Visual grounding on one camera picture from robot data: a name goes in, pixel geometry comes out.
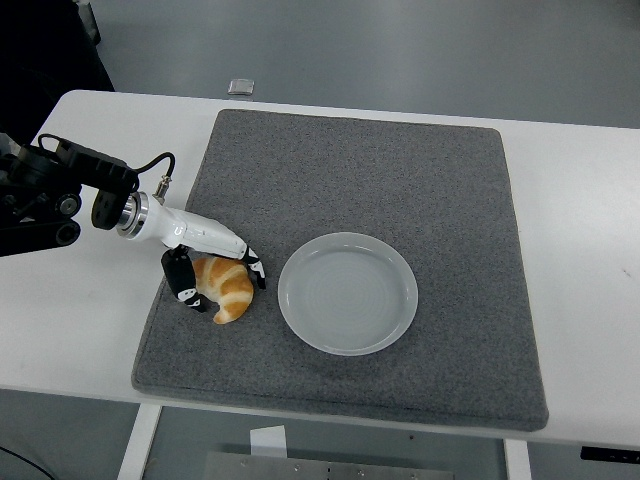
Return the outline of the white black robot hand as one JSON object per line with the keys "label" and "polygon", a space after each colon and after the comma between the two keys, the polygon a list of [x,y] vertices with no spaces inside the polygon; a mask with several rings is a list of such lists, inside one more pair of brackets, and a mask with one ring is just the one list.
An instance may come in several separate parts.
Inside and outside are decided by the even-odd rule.
{"label": "white black robot hand", "polygon": [[196,288],[196,274],[189,252],[192,250],[231,260],[240,260],[254,272],[261,289],[266,276],[258,255],[233,231],[200,215],[165,207],[155,199],[142,207],[133,225],[140,240],[154,239],[167,247],[161,257],[165,279],[174,297],[203,312],[203,296]]}

